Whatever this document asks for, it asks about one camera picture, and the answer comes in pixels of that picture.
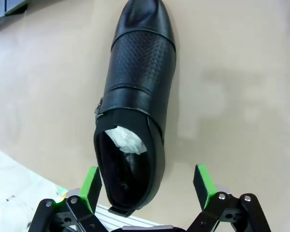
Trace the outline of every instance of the black leather shoe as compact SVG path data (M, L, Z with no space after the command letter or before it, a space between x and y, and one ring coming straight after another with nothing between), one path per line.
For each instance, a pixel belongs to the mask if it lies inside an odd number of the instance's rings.
M161 0L129 0L116 29L94 145L111 212L128 217L156 195L164 173L164 131L176 64L174 35ZM105 133L121 126L147 151L123 153Z

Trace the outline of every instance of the bolt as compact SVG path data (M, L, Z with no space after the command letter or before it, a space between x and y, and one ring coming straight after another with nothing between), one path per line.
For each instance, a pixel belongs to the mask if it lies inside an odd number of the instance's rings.
M46 207L50 207L52 205L52 202L51 201L47 201L45 205L46 205Z
M75 204L77 202L77 198L76 197L73 197L72 199L71 199L71 203L72 204Z
M251 201L251 197L249 197L248 195L246 195L246 196L244 197L244 199L245 199L245 201L247 201L247 202Z
M219 199L224 200L224 199L226 199L226 196L221 193L221 194L219 194Z

